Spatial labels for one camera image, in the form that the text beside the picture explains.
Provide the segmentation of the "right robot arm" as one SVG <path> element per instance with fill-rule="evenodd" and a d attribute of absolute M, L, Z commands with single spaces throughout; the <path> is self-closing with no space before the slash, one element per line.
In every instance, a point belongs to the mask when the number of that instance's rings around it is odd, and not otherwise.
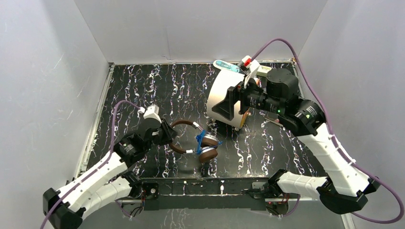
<path fill-rule="evenodd" d="M 294 193 L 317 199 L 336 214 L 359 211 L 368 201 L 367 194 L 375 192 L 379 184 L 346 160 L 342 146 L 328 132 L 324 112 L 315 102 L 300 97 L 298 86 L 298 78 L 287 69 L 270 70 L 265 88 L 241 73 L 221 70 L 211 88 L 217 101 L 207 108 L 226 120 L 249 108 L 277 114 L 282 126 L 310 149 L 327 173 L 309 177 L 281 169 L 248 194 L 280 198 Z"/>

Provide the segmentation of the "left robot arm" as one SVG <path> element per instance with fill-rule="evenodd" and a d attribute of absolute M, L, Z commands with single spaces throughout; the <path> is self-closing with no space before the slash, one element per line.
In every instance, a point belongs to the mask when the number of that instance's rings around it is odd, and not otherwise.
<path fill-rule="evenodd" d="M 177 134 L 165 119 L 145 118 L 77 179 L 44 192 L 44 221 L 55 229 L 77 229 L 87 216 L 106 204 L 123 197 L 140 197 L 142 181 L 126 170 L 152 147 L 171 143 Z"/>

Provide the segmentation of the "brown silver headphones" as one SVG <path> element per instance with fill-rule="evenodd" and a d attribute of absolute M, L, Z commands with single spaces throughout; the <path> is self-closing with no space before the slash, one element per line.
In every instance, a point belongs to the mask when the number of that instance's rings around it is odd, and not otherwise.
<path fill-rule="evenodd" d="M 175 153 L 181 155 L 197 155 L 200 163 L 208 163 L 218 156 L 217 148 L 223 143 L 217 137 L 208 133 L 197 122 L 191 120 L 180 119 L 171 124 L 171 127 L 178 125 L 187 125 L 198 131 L 198 134 L 193 139 L 193 147 L 191 149 L 182 148 L 174 143 L 169 144 L 169 148 Z"/>

